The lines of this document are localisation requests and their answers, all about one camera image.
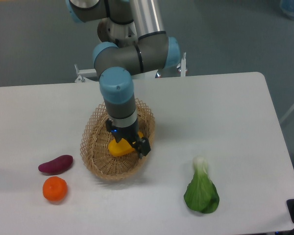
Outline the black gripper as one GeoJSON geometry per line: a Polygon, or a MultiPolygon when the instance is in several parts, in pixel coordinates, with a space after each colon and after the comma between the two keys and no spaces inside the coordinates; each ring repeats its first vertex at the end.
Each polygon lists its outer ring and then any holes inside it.
{"type": "Polygon", "coordinates": [[[138,120],[135,120],[135,122],[128,127],[117,127],[112,123],[110,119],[107,119],[105,122],[105,126],[106,131],[109,133],[112,133],[114,132],[114,130],[116,130],[116,142],[119,142],[122,138],[126,139],[129,143],[135,141],[134,148],[138,153],[139,159],[142,159],[143,157],[147,156],[147,154],[151,151],[148,138],[140,138],[138,135],[138,120]]]}

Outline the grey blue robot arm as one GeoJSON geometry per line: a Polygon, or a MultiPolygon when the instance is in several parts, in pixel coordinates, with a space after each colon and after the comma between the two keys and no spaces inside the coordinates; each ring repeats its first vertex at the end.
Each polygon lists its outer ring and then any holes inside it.
{"type": "Polygon", "coordinates": [[[156,0],[69,0],[76,22],[103,20],[105,32],[93,50],[100,92],[108,119],[106,130],[116,142],[127,141],[139,157],[150,152],[147,137],[138,134],[138,115],[132,77],[175,67],[180,48],[163,26],[156,0]]]}

